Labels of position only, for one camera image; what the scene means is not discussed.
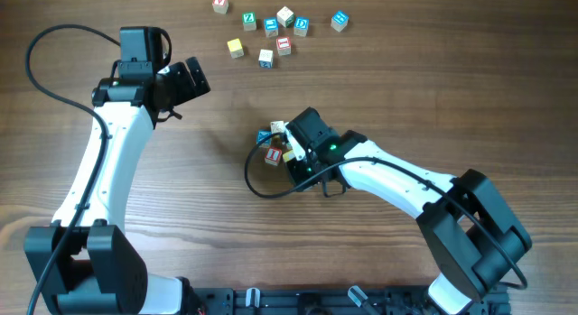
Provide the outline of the yellow top block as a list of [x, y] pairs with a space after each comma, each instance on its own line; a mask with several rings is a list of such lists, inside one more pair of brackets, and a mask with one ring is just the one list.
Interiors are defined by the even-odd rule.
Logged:
[[288, 151], [288, 152], [286, 152], [286, 153], [283, 154], [283, 160], [284, 160], [284, 162], [289, 162], [289, 161], [291, 161], [291, 160], [294, 159], [294, 158], [295, 158], [295, 154], [294, 154], [294, 151], [293, 151], [293, 150], [290, 150], [290, 151]]

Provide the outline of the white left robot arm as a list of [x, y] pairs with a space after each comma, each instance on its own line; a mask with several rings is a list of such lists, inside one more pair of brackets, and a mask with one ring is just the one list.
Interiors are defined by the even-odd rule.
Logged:
[[159, 112], [210, 92], [190, 57], [135, 78], [100, 80], [87, 149], [69, 194], [47, 227], [31, 227], [24, 252], [52, 314], [200, 314], [182, 277], [149, 273], [126, 238], [126, 203]]

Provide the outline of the blue X letter block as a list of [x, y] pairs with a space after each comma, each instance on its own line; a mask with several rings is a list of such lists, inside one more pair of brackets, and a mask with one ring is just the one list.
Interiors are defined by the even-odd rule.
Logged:
[[256, 136], [256, 142], [260, 148], [269, 148], [272, 143], [272, 133], [266, 130], [258, 130]]

